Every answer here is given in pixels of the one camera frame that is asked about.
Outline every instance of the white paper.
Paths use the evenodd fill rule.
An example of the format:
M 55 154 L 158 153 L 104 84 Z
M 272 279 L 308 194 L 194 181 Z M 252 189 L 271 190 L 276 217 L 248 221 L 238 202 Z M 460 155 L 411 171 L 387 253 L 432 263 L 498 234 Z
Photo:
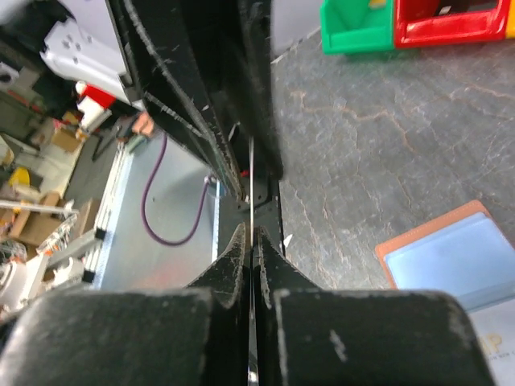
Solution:
M 498 386 L 515 385 L 515 299 L 469 314 Z

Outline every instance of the yellow object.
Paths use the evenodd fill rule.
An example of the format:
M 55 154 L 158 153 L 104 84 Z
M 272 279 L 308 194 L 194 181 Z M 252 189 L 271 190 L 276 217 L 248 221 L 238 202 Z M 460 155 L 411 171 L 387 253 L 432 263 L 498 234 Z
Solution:
M 70 113 L 69 111 L 67 111 L 64 115 L 63 115 L 63 122 L 70 122 L 71 125 L 78 125 L 79 124 L 79 121 L 77 120 L 77 118 L 75 117 L 75 115 L 73 115 L 72 113 Z
M 82 129 L 77 129 L 75 132 L 75 138 L 77 138 L 79 141 L 84 142 L 86 139 L 89 138 L 89 133 L 86 133 Z
M 29 175 L 29 170 L 24 167 L 17 167 L 13 174 L 10 175 L 9 178 L 9 186 L 12 187 L 14 185 L 31 185 L 31 177 Z
M 506 37 L 508 39 L 515 39 L 515 0 L 512 0 L 511 4 L 509 5 Z
M 370 0 L 369 7 L 370 8 L 381 8 L 386 5 L 386 0 Z
M 25 200 L 25 199 L 22 199 L 19 203 L 31 203 L 31 202 L 30 202 L 30 201 L 27 201 L 27 200 Z M 21 211 L 22 211 L 22 208 L 20 208 L 20 207 L 16 207 L 16 208 L 14 208 L 14 209 L 13 209 L 13 213 L 14 213 L 15 215 L 19 215 L 19 213 L 20 213 Z

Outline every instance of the black metal frame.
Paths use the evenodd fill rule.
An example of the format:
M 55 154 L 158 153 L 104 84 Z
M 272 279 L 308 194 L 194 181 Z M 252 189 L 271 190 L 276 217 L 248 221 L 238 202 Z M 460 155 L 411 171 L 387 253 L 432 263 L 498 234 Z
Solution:
M 249 232 L 185 289 L 43 296 L 0 326 L 0 384 L 242 386 L 256 352 L 261 385 L 494 385 L 455 299 L 324 291 Z
M 257 168 L 282 177 L 270 0 L 109 0 L 109 7 L 134 87 L 159 127 L 206 162 L 236 199 L 248 195 L 241 172 L 249 166 L 249 137 Z M 234 125 L 244 135 L 230 143 Z

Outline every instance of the light blue tray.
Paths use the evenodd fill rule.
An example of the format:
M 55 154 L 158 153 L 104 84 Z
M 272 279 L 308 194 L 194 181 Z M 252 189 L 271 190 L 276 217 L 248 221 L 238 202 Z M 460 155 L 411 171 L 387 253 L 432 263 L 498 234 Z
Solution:
M 515 282 L 515 249 L 476 213 L 385 256 L 400 290 L 441 290 L 457 298 Z
M 515 282 L 502 283 L 493 287 L 483 288 L 458 297 L 459 304 L 469 311 L 478 311 L 486 307 L 507 302 L 515 298 Z

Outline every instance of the metal rod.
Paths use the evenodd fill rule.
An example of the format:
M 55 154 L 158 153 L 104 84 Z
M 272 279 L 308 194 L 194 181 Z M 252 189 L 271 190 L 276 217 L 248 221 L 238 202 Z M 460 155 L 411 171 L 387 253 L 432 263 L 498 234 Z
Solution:
M 92 247 L 102 241 L 103 232 L 99 235 L 98 229 L 93 228 L 81 237 L 70 242 L 62 251 L 56 251 L 48 260 L 48 268 L 55 268 L 63 260 L 69 257 L 78 258 L 86 254 Z
M 249 139 L 250 157 L 250 246 L 254 246 L 254 137 Z
M 0 207 L 5 209 L 21 209 L 27 211 L 37 211 L 39 213 L 54 213 L 54 214 L 70 214 L 78 213 L 76 209 L 66 209 L 64 207 L 48 207 L 46 205 L 39 205 L 37 203 L 19 203 L 16 201 L 6 201 L 0 199 Z

